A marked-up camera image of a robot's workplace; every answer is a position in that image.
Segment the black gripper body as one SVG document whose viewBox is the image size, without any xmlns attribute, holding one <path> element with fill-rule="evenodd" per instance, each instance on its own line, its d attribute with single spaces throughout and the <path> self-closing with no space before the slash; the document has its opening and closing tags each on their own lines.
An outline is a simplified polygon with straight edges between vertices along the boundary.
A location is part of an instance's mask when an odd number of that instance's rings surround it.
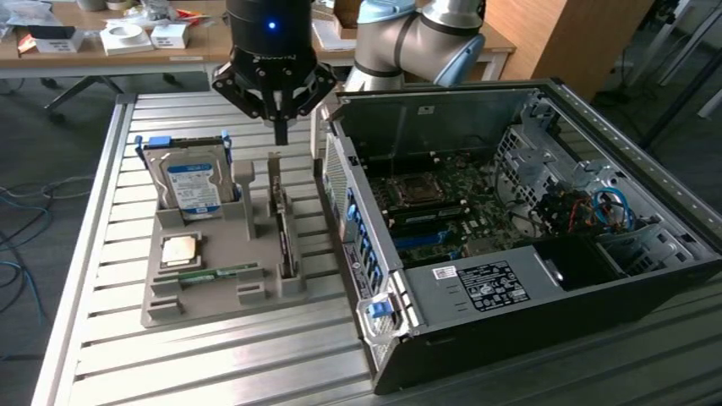
<svg viewBox="0 0 722 406">
<path fill-rule="evenodd" d="M 274 92 L 280 121 L 283 70 L 306 75 L 318 60 L 311 45 L 310 1 L 228 1 L 230 62 L 252 89 Z"/>
</svg>

